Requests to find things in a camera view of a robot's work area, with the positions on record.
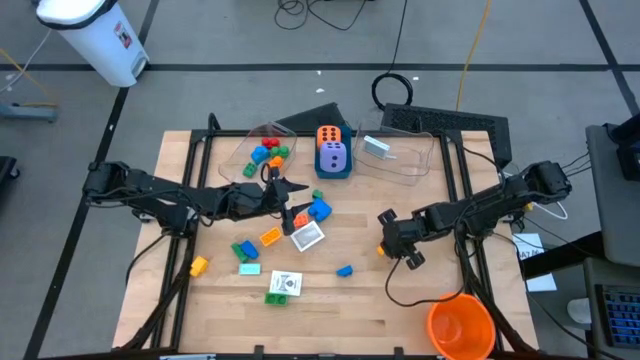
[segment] purple dice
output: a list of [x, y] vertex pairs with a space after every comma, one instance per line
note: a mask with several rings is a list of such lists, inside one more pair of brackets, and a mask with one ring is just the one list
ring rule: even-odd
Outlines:
[[341, 142], [325, 142], [320, 147], [320, 169], [339, 172], [347, 166], [347, 148]]

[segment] black keyboard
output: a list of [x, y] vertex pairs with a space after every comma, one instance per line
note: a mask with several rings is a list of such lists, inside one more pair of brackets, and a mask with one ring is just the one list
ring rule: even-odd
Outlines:
[[596, 285], [607, 343], [640, 349], [640, 288]]

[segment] dice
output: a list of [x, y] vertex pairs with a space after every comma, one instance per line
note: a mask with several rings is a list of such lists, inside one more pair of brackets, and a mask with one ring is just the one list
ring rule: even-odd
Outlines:
[[340, 128], [337, 126], [320, 126], [316, 133], [316, 145], [318, 149], [322, 148], [322, 144], [325, 142], [340, 142], [342, 141], [342, 135]]
[[341, 142], [325, 142], [320, 147], [320, 169], [340, 172], [347, 166], [347, 147]]

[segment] gray floor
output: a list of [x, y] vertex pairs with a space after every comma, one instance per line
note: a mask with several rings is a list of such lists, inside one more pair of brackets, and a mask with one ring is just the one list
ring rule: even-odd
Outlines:
[[[122, 0], [132, 26], [140, 29], [150, 0]], [[633, 0], [591, 0], [620, 64], [640, 63]], [[482, 15], [482, 1], [409, 0], [398, 63], [463, 63]], [[297, 31], [273, 23], [276, 1], [161, 0], [145, 47], [154, 64], [385, 63], [393, 54], [401, 2], [368, 3], [348, 32], [310, 18]], [[347, 24], [357, 1], [318, 4], [318, 12]], [[283, 17], [283, 23], [293, 24]], [[24, 62], [45, 33], [26, 0], [0, 5], [0, 47]], [[56, 33], [36, 64], [84, 64]], [[474, 63], [606, 64], [579, 1], [495, 0]], [[315, 70], [322, 70], [319, 75]], [[132, 87], [107, 158], [153, 170], [165, 130], [205, 126], [215, 112], [223, 128], [251, 128], [335, 101], [345, 119], [378, 120], [369, 87], [379, 71], [151, 71]], [[413, 81], [414, 104], [455, 107], [459, 72], [401, 71]], [[8, 72], [0, 72], [4, 81]], [[33, 71], [57, 95], [55, 124], [0, 121], [0, 154], [16, 156], [23, 175], [0, 208], [0, 358], [22, 357], [80, 199], [88, 163], [95, 157], [118, 89], [91, 71]], [[640, 74], [624, 73], [632, 91]], [[383, 82], [380, 97], [402, 102], [404, 90]], [[0, 101], [42, 101], [24, 80]], [[584, 127], [621, 122], [630, 111], [611, 71], [471, 72], [461, 109], [510, 120], [514, 162], [520, 167], [551, 159], [567, 163], [586, 151]], [[598, 230], [589, 172], [572, 178], [565, 202], [570, 218], [531, 217], [559, 235], [575, 239]], [[139, 224], [128, 211], [91, 210], [41, 356], [107, 351], [124, 294]], [[559, 244], [541, 234], [544, 242]], [[568, 299], [583, 296], [570, 279], [581, 269], [556, 274], [558, 292], [538, 296], [565, 324]], [[584, 355], [532, 305], [542, 349]]]

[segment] white container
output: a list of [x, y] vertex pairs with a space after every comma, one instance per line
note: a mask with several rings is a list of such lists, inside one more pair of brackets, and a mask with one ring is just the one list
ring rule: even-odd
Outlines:
[[149, 61], [116, 0], [42, 0], [37, 15], [113, 86], [134, 85]]

